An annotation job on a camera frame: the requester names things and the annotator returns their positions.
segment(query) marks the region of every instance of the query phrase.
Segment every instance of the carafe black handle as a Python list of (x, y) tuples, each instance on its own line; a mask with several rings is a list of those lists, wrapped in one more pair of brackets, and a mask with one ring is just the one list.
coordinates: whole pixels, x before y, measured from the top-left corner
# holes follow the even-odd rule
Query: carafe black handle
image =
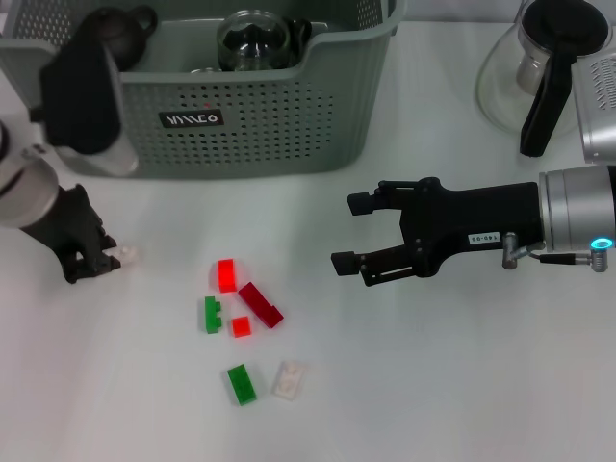
[(128, 15), (138, 21), (140, 19), (147, 20), (147, 27), (143, 29), (146, 38), (149, 38), (152, 34), (154, 34), (156, 28), (158, 27), (158, 15), (152, 7), (148, 7), (147, 5), (141, 5), (140, 7), (134, 8), (128, 12)]
[(548, 59), (541, 85), (522, 129), (520, 152), (528, 157), (541, 157), (552, 138), (565, 104), (571, 95), (571, 65), (578, 60), (574, 53), (556, 45)]

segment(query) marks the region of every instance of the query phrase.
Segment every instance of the glass teapot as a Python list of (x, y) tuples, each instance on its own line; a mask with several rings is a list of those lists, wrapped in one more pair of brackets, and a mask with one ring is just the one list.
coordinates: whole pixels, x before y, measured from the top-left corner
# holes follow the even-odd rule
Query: glass teapot
[(578, 125), (571, 66), (611, 42), (607, 17), (584, 0), (526, 0), (483, 64), (475, 98), (486, 118), (543, 155), (552, 134)]

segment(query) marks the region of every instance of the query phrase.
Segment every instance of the red block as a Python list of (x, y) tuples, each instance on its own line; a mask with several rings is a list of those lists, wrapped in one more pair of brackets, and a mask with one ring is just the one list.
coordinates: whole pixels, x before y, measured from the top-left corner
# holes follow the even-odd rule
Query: red block
[(218, 288), (222, 294), (238, 290), (235, 282), (235, 264), (233, 260), (220, 260), (218, 262)]
[(257, 315), (257, 318), (270, 329), (273, 329), (279, 322), (284, 320), (284, 317), (276, 307), (270, 305), (251, 282), (241, 288), (239, 294), (246, 305)]
[(233, 336), (236, 339), (252, 334), (252, 330), (250, 329), (250, 319), (248, 316), (244, 316), (243, 318), (235, 318), (231, 321), (231, 326), (233, 327)]

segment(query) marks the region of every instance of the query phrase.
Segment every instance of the basket logo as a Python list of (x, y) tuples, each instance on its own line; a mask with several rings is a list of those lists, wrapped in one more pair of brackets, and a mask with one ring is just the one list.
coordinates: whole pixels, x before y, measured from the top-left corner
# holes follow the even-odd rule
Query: basket logo
[(218, 127), (224, 125), (220, 109), (183, 113), (159, 113), (158, 116), (165, 128)]

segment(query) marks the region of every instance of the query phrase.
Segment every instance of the black teapot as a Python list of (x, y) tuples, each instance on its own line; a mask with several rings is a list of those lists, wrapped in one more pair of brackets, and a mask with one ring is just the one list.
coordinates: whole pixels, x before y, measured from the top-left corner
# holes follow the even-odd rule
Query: black teapot
[(136, 7), (130, 12), (100, 8), (84, 19), (76, 35), (90, 34), (100, 40), (113, 56), (118, 70), (125, 72), (139, 62), (147, 39), (157, 27), (158, 15), (150, 7)]

